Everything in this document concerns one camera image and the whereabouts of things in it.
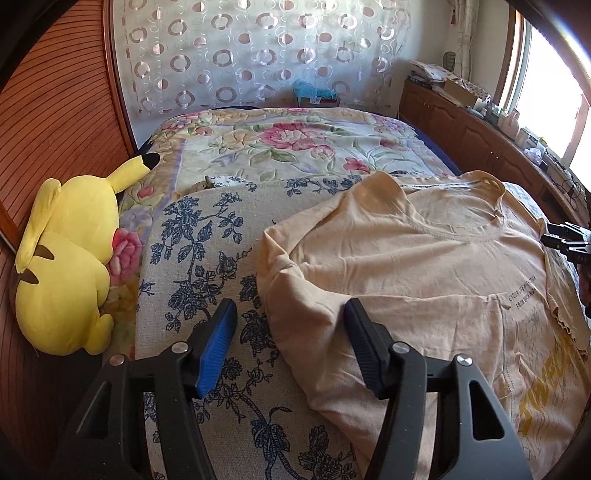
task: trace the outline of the sunlight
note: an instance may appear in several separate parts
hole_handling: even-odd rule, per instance
[[[582,90],[548,41],[532,28],[530,60],[517,102],[519,124],[560,157],[573,136]]]

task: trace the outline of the floral bedspread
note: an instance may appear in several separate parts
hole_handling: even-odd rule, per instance
[[[138,299],[138,358],[186,340],[194,325],[211,318],[223,298],[232,298],[238,311],[217,384],[204,399],[193,401],[218,478],[361,478],[349,441],[308,407],[273,341],[256,288],[255,252],[265,228],[361,179],[351,175],[252,182],[217,177],[212,179],[214,189],[184,196],[154,219]],[[403,185],[408,179],[399,177]],[[521,187],[507,186],[533,214],[543,216]],[[576,272],[571,273],[577,284]],[[145,393],[150,464],[153,477],[165,480],[157,414],[154,394]]]
[[[314,175],[451,175],[407,124],[348,108],[226,109],[181,115],[152,135],[159,165],[125,192],[103,309],[115,320],[105,356],[135,357],[143,245],[163,209],[206,187],[205,177],[268,181]]]

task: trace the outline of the beige t-shirt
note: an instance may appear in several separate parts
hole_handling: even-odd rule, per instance
[[[340,321],[359,297],[372,320],[423,354],[472,355],[541,478],[591,390],[589,330],[572,279],[538,241],[543,222],[494,177],[409,180],[407,195],[377,172],[265,231],[258,289],[275,343],[365,472],[386,405],[365,388]],[[430,464],[432,402],[418,478]]]

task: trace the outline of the black ear tip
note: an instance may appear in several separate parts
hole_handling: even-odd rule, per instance
[[[144,165],[152,170],[160,162],[160,154],[156,152],[145,153],[142,155],[142,160],[144,161]]]

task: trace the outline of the yellow graphic print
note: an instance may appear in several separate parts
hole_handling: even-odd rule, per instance
[[[560,428],[560,414],[568,402],[566,384],[581,385],[577,373],[577,367],[582,363],[580,355],[568,334],[562,329],[556,330],[555,343],[548,358],[519,402],[518,433],[530,459],[541,452],[543,439],[551,435],[551,429]],[[539,365],[528,367],[534,375],[539,370]]]

